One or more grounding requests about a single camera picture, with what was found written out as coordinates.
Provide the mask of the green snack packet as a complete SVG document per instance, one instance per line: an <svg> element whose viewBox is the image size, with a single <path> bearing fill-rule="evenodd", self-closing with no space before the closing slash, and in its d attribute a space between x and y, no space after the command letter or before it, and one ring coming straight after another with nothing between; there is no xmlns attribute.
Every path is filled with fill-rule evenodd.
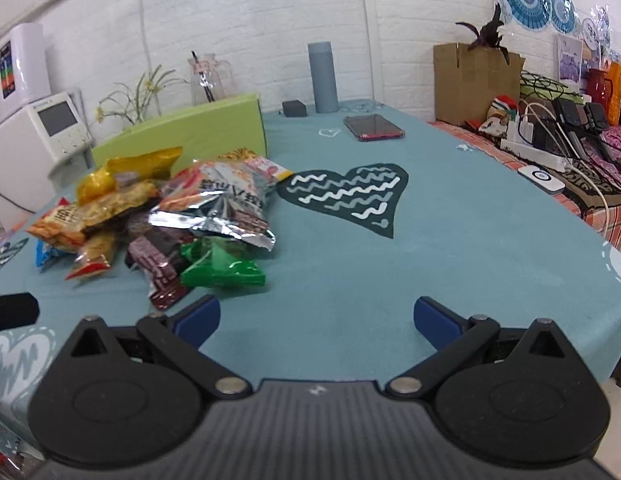
<svg viewBox="0 0 621 480"><path fill-rule="evenodd" d="M188 287L243 288L264 286L266 275L245 244L222 237L202 237L180 246L188 266L180 274Z"/></svg>

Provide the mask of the yellow snack bag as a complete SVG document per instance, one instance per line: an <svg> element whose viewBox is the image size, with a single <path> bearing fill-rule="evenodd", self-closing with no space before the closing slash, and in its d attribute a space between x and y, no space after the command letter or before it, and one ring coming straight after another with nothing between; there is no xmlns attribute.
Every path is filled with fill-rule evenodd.
<svg viewBox="0 0 621 480"><path fill-rule="evenodd" d="M80 180L75 189L80 206L143 180L166 180L182 148L164 148L142 155L113 157Z"/></svg>

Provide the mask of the dark red snack packet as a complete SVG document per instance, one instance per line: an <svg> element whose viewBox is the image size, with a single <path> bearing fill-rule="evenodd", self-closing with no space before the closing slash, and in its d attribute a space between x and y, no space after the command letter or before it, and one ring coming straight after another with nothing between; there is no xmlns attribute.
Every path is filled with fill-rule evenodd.
<svg viewBox="0 0 621 480"><path fill-rule="evenodd" d="M181 273L190 262L181 255L181 240L162 230L151 230L128 244L125 263L140 269L149 281L149 300L156 310L167 310L188 295Z"/></svg>

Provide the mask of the silver foil snack bag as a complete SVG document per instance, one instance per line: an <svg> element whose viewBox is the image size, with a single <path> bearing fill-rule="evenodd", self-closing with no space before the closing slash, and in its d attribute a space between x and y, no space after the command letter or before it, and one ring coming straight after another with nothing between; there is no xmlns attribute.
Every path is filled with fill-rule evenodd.
<svg viewBox="0 0 621 480"><path fill-rule="evenodd" d="M195 162L162 188L148 220L156 228L221 236L271 250L276 237L266 205L275 183L242 160Z"/></svg>

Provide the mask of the blue snack packet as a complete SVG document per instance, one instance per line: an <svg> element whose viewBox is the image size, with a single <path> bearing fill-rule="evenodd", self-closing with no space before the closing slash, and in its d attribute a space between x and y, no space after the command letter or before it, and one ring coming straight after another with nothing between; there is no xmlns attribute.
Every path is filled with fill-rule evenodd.
<svg viewBox="0 0 621 480"><path fill-rule="evenodd" d="M35 266L39 270L44 270L47 266L50 266L50 264L53 264L56 260L72 255L72 252L56 248L48 243L43 242L42 240L38 240L35 252Z"/></svg>

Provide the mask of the orange snack packet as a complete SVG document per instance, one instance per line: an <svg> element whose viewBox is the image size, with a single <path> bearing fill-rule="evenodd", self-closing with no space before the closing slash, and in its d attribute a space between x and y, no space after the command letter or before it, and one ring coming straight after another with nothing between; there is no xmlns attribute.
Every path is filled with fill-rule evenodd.
<svg viewBox="0 0 621 480"><path fill-rule="evenodd" d="M76 254L87 240L86 208L65 198L40 218L26 232L50 246Z"/></svg>

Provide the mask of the black object at left edge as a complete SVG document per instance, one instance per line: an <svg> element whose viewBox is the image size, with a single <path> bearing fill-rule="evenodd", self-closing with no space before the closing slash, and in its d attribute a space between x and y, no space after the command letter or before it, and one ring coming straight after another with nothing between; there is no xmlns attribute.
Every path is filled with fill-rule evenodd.
<svg viewBox="0 0 621 480"><path fill-rule="evenodd" d="M38 301L29 292L0 295L0 332L34 325L39 315Z"/></svg>

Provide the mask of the white round-logo device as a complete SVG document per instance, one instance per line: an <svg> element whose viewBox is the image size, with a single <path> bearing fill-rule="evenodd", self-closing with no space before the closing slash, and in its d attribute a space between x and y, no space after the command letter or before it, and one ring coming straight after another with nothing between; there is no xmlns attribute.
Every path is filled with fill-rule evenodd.
<svg viewBox="0 0 621 480"><path fill-rule="evenodd" d="M520 167L517 173L549 195L560 194L565 189L565 184L561 180L537 166L529 165Z"/></svg>

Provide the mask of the white power strip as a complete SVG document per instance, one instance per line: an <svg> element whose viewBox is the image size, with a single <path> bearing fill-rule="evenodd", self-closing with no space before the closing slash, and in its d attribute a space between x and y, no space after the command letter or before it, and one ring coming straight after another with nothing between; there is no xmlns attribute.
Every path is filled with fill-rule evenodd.
<svg viewBox="0 0 621 480"><path fill-rule="evenodd" d="M533 145L534 125L526 122L509 122L506 136L499 142L499 147L537 166L543 166L557 172L569 170L569 161L563 156L535 148Z"/></svg>

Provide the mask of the green cardboard box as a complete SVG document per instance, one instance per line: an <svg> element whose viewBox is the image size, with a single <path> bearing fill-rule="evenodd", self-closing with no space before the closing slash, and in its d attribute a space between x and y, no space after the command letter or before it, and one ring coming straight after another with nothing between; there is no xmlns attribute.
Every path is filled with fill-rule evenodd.
<svg viewBox="0 0 621 480"><path fill-rule="evenodd" d="M258 95L241 94L150 119L99 143L92 149L92 158L101 166L113 157L164 148L182 149L175 171L196 159L214 159L239 148L265 156L267 141Z"/></svg>

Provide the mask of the red-edged smartphone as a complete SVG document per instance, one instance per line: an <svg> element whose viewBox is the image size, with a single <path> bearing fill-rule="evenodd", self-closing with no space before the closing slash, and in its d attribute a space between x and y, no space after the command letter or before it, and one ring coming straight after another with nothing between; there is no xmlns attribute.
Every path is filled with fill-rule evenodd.
<svg viewBox="0 0 621 480"><path fill-rule="evenodd" d="M402 139L405 136L403 129L379 114L345 117L344 125L359 142Z"/></svg>

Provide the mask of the yellow flower plant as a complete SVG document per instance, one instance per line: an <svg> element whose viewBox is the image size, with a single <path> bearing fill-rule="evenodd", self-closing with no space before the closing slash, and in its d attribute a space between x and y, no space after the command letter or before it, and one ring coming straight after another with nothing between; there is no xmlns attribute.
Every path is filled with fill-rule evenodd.
<svg viewBox="0 0 621 480"><path fill-rule="evenodd" d="M144 72L130 86L117 82L115 89L102 98L94 110L94 120L103 124L109 118L123 122L125 127L139 125L148 119L150 105L158 104L158 96L166 89L187 84L176 70L164 70L162 65Z"/></svg>

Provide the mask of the white machine with screen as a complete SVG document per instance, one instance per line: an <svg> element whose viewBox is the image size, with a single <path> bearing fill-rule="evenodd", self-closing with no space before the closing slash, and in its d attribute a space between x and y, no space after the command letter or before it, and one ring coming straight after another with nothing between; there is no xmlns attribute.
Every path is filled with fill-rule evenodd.
<svg viewBox="0 0 621 480"><path fill-rule="evenodd" d="M92 137L66 92L0 124L0 226L25 222L90 167Z"/></svg>

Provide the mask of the small black box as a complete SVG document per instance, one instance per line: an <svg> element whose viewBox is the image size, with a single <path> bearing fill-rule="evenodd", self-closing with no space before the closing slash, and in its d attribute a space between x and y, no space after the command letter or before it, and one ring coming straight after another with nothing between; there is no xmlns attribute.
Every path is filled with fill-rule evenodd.
<svg viewBox="0 0 621 480"><path fill-rule="evenodd" d="M283 115L286 117L302 118L307 116L307 107L299 100L284 101L281 106Z"/></svg>

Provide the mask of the brown cardboard box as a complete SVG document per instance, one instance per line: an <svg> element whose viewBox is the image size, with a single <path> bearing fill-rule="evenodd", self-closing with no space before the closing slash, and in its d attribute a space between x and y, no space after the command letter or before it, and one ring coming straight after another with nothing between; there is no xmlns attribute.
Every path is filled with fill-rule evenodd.
<svg viewBox="0 0 621 480"><path fill-rule="evenodd" d="M525 58L501 50L469 44L433 47L434 110L438 122L463 126L467 120L483 122L493 99L508 96L518 101Z"/></svg>

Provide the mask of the clear glass pitcher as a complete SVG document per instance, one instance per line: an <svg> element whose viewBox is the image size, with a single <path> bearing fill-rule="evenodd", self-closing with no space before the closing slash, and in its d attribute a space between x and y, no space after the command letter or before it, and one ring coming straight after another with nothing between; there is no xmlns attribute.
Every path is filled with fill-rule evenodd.
<svg viewBox="0 0 621 480"><path fill-rule="evenodd" d="M220 101L233 94L234 80L229 62L216 58L214 53L198 54L192 51L188 63L194 106Z"/></svg>

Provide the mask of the grey cylindrical bottle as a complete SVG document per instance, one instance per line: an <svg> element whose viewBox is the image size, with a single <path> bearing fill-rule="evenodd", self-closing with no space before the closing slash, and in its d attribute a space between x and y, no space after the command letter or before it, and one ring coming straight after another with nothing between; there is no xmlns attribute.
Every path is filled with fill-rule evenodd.
<svg viewBox="0 0 621 480"><path fill-rule="evenodd" d="M339 99L332 45L329 41L315 42L307 49L316 112L335 113L339 110Z"/></svg>

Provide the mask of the dark purple plant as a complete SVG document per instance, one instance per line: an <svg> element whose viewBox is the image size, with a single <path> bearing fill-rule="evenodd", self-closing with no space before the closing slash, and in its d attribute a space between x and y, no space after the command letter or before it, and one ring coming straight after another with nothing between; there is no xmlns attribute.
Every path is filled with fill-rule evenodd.
<svg viewBox="0 0 621 480"><path fill-rule="evenodd" d="M510 64L510 54L506 47L501 44L503 36L499 33L501 26L504 26L504 22L501 21L501 5L496 3L494 6L493 18L484 24L480 29L477 29L475 25L468 22L457 22L458 26L466 27L475 34L475 40L467 47L468 51L475 50L476 48L489 48L501 51L503 58L507 65Z"/></svg>

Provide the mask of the white water dispenser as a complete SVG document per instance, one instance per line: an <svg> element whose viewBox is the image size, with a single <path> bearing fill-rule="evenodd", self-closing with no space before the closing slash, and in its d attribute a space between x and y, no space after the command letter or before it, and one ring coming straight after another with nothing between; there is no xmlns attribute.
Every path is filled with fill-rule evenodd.
<svg viewBox="0 0 621 480"><path fill-rule="evenodd" d="M50 94L44 28L16 25L0 39L0 124Z"/></svg>

